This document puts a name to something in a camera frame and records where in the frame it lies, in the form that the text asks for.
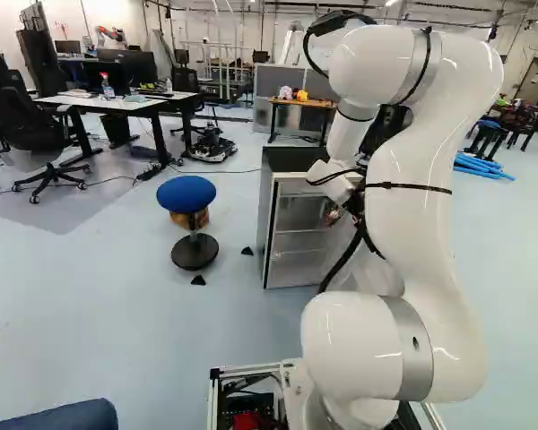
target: box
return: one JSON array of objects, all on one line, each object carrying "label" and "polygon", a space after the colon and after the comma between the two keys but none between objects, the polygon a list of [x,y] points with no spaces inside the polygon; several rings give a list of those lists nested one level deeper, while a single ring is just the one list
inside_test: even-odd
[{"label": "box", "polygon": [[[169,216],[171,217],[171,220],[178,224],[179,226],[183,227],[186,230],[189,230],[189,215],[186,213],[176,213],[176,212],[170,212]],[[209,224],[209,211],[207,208],[203,209],[202,211],[195,213],[195,229],[198,230],[200,228],[205,227],[207,224]]]}]

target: blue cushion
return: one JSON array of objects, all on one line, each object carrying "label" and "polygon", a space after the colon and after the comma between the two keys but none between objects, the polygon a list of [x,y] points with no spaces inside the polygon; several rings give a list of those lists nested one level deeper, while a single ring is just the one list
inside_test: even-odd
[{"label": "blue cushion", "polygon": [[161,207],[171,212],[194,213],[215,198],[215,185],[200,176],[178,176],[160,185],[156,193]]},{"label": "blue cushion", "polygon": [[489,128],[500,128],[500,124],[496,121],[490,121],[488,119],[479,119],[476,124],[478,124],[479,127],[489,127]]}]

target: blue foam tube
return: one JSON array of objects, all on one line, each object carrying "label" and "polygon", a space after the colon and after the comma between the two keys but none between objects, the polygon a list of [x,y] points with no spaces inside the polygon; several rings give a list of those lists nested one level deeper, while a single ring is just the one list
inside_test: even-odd
[{"label": "blue foam tube", "polygon": [[477,163],[471,163],[470,161],[466,161],[465,159],[456,158],[455,163],[460,164],[466,168],[471,168],[471,169],[478,170],[481,172],[488,172],[490,170],[490,168],[486,168],[485,166],[482,166]]},{"label": "blue foam tube", "polygon": [[476,176],[490,177],[492,179],[500,179],[502,177],[494,173],[480,172],[478,170],[472,170],[471,168],[460,168],[458,166],[454,166],[454,170],[458,172],[470,173],[471,175],[476,175]]},{"label": "blue foam tube", "polygon": [[516,181],[515,177],[509,175],[508,173],[504,173],[502,170],[498,170],[497,168],[491,168],[490,172],[495,173],[496,175],[501,175],[510,181]]},{"label": "blue foam tube", "polygon": [[497,163],[496,161],[488,161],[486,159],[477,159],[476,157],[469,157],[467,155],[464,155],[463,153],[458,153],[457,157],[462,157],[463,159],[470,159],[474,161],[475,163],[480,163],[485,166],[491,166],[494,168],[502,168],[502,165]]}]

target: robot arm in background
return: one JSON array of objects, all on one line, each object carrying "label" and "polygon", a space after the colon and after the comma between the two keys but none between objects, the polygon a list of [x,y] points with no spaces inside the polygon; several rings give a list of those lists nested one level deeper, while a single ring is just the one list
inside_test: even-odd
[{"label": "robot arm in background", "polygon": [[98,47],[104,47],[106,44],[105,36],[115,40],[121,48],[127,49],[126,34],[122,29],[116,29],[114,27],[112,30],[109,30],[106,27],[99,25],[96,27],[96,34],[98,35]]},{"label": "robot arm in background", "polygon": [[[359,290],[325,292],[302,316],[303,360],[342,428],[382,428],[397,400],[465,400],[485,381],[486,348],[451,253],[449,189],[456,151],[502,79],[486,43],[436,31],[369,25],[334,51],[329,81],[342,99],[331,159],[315,163],[308,181],[354,167],[380,104],[414,115],[372,155],[361,194],[343,175],[320,185],[345,207],[355,195],[364,201],[357,222],[374,244],[351,261]],[[400,285],[358,275],[386,266]]]}]

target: black stool base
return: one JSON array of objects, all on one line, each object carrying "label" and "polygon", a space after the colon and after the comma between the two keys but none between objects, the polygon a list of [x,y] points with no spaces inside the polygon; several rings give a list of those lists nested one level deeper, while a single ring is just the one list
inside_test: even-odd
[{"label": "black stool base", "polygon": [[171,250],[171,261],[186,271],[198,271],[212,262],[219,252],[217,241],[204,233],[179,240]]}]

